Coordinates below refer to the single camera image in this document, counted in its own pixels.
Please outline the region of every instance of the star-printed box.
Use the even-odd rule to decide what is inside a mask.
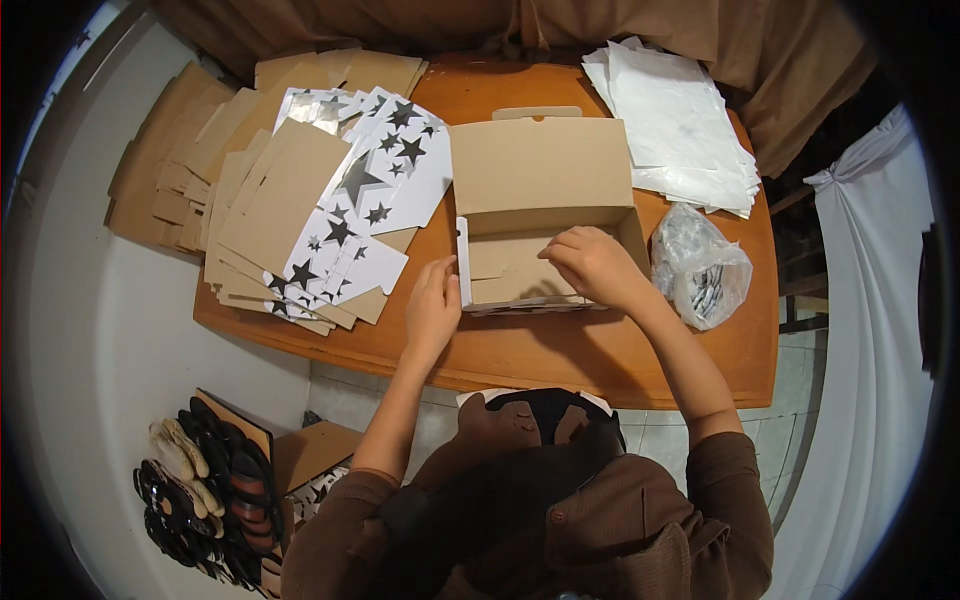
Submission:
[[[603,229],[650,276],[623,122],[577,107],[502,108],[450,128],[464,310],[474,316],[606,308],[537,258],[574,226]]]

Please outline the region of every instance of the plastic bag with items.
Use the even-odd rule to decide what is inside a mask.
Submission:
[[[652,279],[684,323],[705,330],[726,321],[747,298],[754,266],[689,204],[674,204],[651,238]]]

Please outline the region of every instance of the wooden table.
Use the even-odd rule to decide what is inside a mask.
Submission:
[[[450,125],[489,120],[497,108],[567,106],[584,116],[610,116],[579,67],[452,58],[430,65],[411,98]],[[737,136],[752,150],[730,113]],[[661,196],[634,190],[648,238],[670,207]],[[430,224],[417,232],[410,261],[374,326],[338,328],[321,337],[273,315],[229,308],[198,281],[194,319],[213,329],[349,369],[391,376],[404,345],[404,308],[425,263],[454,252],[453,190]],[[769,406],[777,364],[777,263],[767,201],[761,188],[749,221],[727,212],[708,217],[739,241],[754,264],[747,300],[725,323],[695,331],[726,376],[737,406]],[[471,317],[430,374],[431,385],[458,391],[562,387],[586,390],[618,408],[675,408],[657,357],[636,325],[613,310]]]

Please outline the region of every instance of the brown sweater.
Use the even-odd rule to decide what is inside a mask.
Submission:
[[[474,396],[458,422],[457,436],[411,485],[432,492],[479,462],[540,444],[523,401],[493,412]],[[583,422],[583,410],[570,407],[555,442],[575,436]],[[456,567],[437,597],[759,598],[770,585],[774,541],[753,442],[740,433],[701,441],[687,458],[686,480],[689,499],[656,462],[620,456],[541,523]],[[287,551],[282,597],[358,596],[389,541],[374,514],[396,490],[389,477],[364,471],[335,484]]]

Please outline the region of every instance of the wall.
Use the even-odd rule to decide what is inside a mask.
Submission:
[[[195,324],[198,265],[103,226],[127,141],[197,60],[149,17],[121,46],[77,102],[32,217],[11,233],[19,243],[7,240],[5,432],[107,597],[249,598],[160,553],[131,472],[149,455],[149,424],[175,416],[195,387],[278,432],[299,427],[309,366]]]

